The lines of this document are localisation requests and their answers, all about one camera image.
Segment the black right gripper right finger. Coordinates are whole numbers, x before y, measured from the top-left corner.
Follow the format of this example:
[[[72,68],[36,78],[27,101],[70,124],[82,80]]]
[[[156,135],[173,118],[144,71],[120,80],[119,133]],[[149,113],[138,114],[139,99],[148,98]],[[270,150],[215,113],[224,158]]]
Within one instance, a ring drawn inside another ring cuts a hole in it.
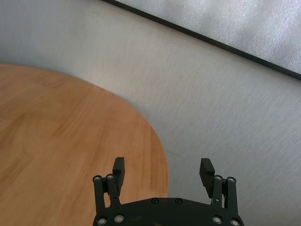
[[[201,159],[199,175],[212,206],[228,210],[238,209],[235,178],[216,175],[212,162],[208,158]]]

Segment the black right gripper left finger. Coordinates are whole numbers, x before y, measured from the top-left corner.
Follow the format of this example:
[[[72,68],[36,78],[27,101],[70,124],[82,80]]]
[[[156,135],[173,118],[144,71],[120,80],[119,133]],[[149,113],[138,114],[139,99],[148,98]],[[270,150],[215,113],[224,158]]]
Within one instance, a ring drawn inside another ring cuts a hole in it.
[[[117,157],[115,159],[111,174],[108,174],[104,178],[100,175],[93,177],[96,210],[105,209],[105,193],[107,193],[109,196],[110,207],[120,205],[119,196],[123,185],[124,176],[124,157]]]

